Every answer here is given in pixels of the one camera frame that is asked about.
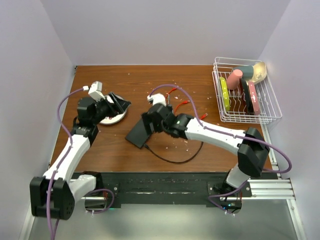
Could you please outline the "black network switch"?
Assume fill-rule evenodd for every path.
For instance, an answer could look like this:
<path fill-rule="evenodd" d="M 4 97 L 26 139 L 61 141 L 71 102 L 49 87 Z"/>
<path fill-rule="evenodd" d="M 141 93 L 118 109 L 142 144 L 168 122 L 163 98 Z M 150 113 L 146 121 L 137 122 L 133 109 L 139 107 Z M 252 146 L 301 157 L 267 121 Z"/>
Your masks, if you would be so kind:
<path fill-rule="evenodd" d="M 141 149 L 147 140 L 152 135 L 152 130 L 149 125 L 145 125 L 143 119 L 141 118 L 135 126 L 130 130 L 130 132 L 125 136 L 125 139 Z"/>

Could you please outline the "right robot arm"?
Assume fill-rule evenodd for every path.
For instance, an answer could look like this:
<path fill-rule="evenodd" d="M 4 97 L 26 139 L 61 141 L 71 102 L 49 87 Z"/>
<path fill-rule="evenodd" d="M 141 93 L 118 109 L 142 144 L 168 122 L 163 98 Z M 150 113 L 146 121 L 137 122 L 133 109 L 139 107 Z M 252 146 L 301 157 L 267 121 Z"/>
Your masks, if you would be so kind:
<path fill-rule="evenodd" d="M 262 175 L 270 148 L 256 128 L 237 130 L 221 127 L 189 114 L 175 115 L 170 106 L 160 103 L 153 105 L 141 117 L 143 124 L 151 127 L 153 132 L 211 144 L 236 155 L 237 163 L 222 185 L 227 196 L 235 196 L 245 181 Z"/>

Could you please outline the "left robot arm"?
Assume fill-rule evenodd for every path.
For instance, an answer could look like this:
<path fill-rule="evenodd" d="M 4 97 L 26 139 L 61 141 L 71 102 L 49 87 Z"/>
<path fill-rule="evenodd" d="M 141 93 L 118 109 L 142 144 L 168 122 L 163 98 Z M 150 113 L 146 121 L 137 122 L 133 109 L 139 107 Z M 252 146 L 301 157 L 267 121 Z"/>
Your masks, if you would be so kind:
<path fill-rule="evenodd" d="M 72 176 L 81 158 L 90 149 L 99 132 L 98 124 L 126 112 L 131 105 L 113 92 L 108 96 L 93 93 L 77 103 L 68 141 L 54 164 L 29 184 L 31 213 L 35 217 L 68 220 L 75 204 L 85 195 L 99 196 L 104 190 L 100 173 L 86 172 L 75 181 Z"/>

